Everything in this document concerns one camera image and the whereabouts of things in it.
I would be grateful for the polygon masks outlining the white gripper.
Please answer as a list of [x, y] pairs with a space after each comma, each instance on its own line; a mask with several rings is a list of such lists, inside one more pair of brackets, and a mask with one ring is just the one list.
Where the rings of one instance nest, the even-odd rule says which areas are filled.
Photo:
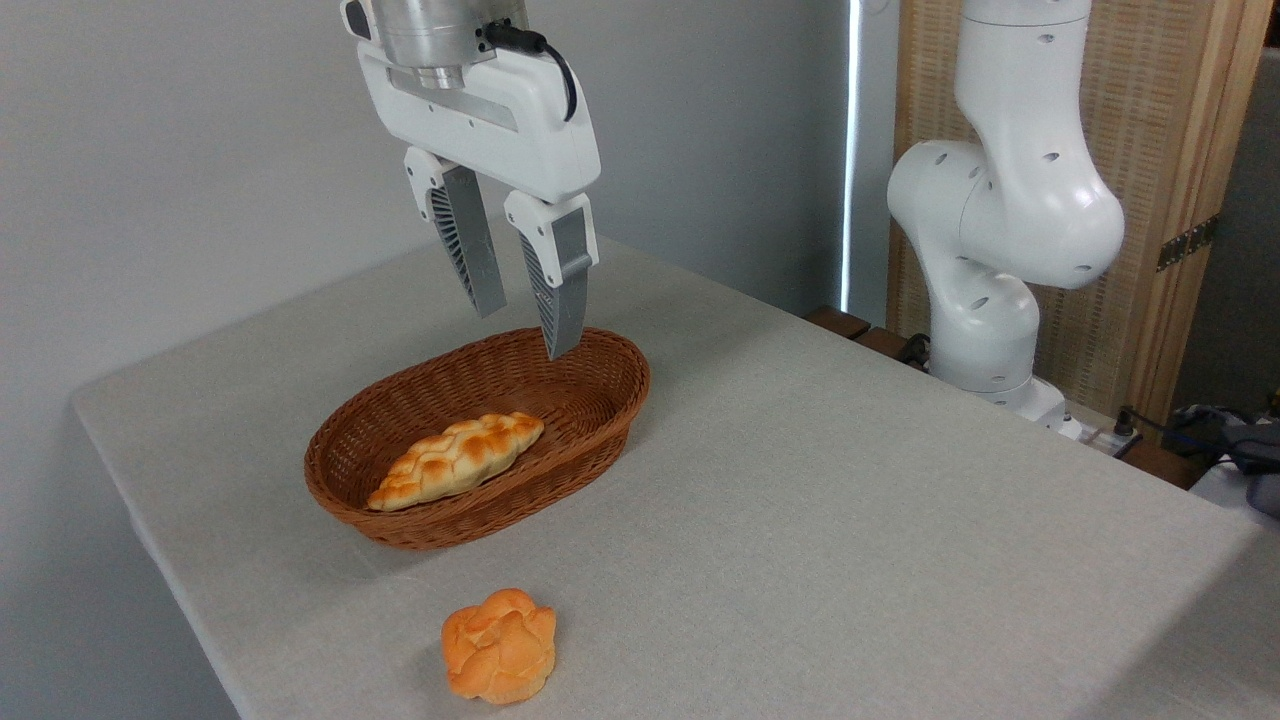
[[568, 65], [529, 41], [521, 1], [344, 1], [342, 13], [378, 117], [415, 146], [404, 170], [420, 214], [481, 318], [506, 305], [506, 292], [475, 172], [516, 188], [504, 210], [548, 357], [563, 356], [581, 340], [588, 273], [599, 263], [581, 192], [600, 158]]

